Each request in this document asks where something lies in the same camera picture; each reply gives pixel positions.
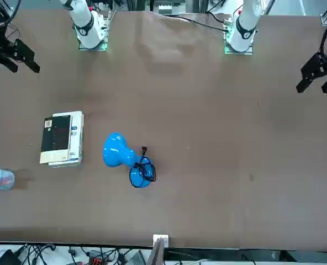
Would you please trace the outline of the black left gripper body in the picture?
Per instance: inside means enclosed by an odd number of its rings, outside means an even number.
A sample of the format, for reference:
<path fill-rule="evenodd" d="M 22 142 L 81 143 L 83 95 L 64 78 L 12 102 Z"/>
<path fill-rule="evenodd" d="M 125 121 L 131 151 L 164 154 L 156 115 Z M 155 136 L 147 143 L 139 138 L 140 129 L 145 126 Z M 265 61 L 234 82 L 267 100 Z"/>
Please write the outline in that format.
<path fill-rule="evenodd" d="M 317 52 L 301 68 L 302 79 L 316 79 L 327 75 L 327 56 Z"/>

